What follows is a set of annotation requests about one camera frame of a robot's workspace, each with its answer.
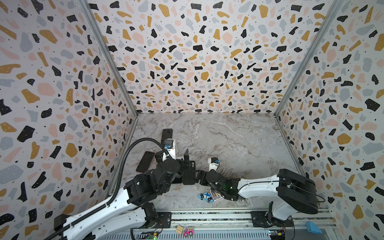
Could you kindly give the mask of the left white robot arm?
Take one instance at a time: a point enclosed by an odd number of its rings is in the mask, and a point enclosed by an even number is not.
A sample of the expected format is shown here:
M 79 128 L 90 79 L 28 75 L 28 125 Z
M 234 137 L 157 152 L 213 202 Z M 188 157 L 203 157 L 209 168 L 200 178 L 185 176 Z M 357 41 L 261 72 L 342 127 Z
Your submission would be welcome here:
M 180 161 L 166 159 L 154 170 L 136 175 L 108 199 L 77 215 L 55 218 L 49 240 L 99 240 L 125 229 L 148 228 L 158 219 L 151 202 L 170 190 L 179 176 Z

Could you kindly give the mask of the black phone case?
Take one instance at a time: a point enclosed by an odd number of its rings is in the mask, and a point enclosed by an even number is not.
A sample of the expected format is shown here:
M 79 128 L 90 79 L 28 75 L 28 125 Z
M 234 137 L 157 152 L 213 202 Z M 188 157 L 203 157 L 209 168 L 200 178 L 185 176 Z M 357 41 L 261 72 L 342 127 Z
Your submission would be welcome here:
M 184 171 L 182 177 L 183 185 L 194 185 L 196 182 L 196 164 L 195 161 L 184 160 Z

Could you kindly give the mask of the large black phone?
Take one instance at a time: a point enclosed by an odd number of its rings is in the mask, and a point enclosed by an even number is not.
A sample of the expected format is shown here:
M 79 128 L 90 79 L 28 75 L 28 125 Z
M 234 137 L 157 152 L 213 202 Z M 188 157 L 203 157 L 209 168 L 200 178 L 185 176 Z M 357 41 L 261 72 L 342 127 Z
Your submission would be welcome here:
M 180 169 L 176 173 L 176 177 L 173 180 L 172 184 L 181 184 L 183 182 L 183 174 L 185 168 L 189 168 L 189 149 L 187 149 L 183 155 L 183 158 L 177 159 L 178 163 L 180 164 Z

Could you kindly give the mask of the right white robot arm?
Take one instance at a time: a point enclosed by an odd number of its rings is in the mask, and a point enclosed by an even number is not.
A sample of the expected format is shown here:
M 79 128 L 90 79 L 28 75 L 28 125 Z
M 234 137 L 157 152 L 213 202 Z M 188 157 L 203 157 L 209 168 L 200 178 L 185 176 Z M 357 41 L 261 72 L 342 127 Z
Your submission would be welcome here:
M 266 218 L 287 220 L 295 213 L 316 215 L 318 199 L 314 181 L 292 172 L 280 169 L 278 174 L 262 179 L 226 178 L 221 173 L 210 170 L 198 171 L 195 182 L 218 192 L 225 200 L 238 201 L 253 197 L 271 197 Z

